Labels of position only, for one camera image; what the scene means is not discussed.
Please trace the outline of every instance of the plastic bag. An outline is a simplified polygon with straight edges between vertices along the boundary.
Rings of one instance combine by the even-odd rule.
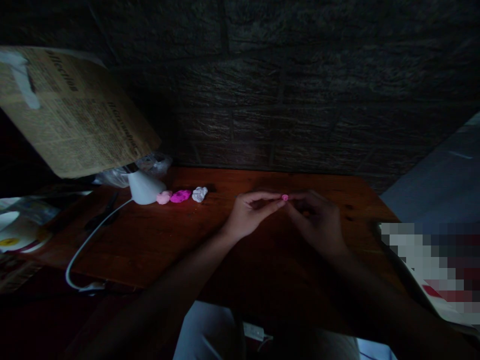
[[[167,170],[172,165],[173,159],[159,151],[153,151],[144,156],[135,164],[140,170],[151,175],[155,179],[160,179],[167,174]],[[98,173],[95,176],[94,184],[110,185],[116,188],[127,188],[129,186],[128,171],[124,167],[117,167]]]

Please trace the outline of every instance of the white lamp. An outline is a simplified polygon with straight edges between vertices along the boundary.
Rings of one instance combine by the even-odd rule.
[[[167,190],[167,186],[142,170],[128,174],[131,198],[139,205],[152,204],[157,201],[157,194]]]

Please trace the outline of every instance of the brick pattern wall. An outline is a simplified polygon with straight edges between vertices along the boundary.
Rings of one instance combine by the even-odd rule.
[[[480,110],[470,0],[19,0],[0,42],[95,52],[186,166],[382,193]]]

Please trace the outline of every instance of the pink ball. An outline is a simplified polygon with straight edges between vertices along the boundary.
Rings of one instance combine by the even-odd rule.
[[[159,203],[160,205],[165,205],[170,201],[171,197],[172,197],[172,192],[165,190],[156,195],[156,202]]]

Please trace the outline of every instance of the white clay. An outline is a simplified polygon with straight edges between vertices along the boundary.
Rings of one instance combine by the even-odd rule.
[[[208,192],[209,191],[206,187],[199,186],[195,190],[193,190],[193,195],[191,196],[191,198],[197,203],[201,203],[205,199],[205,195],[207,195]]]

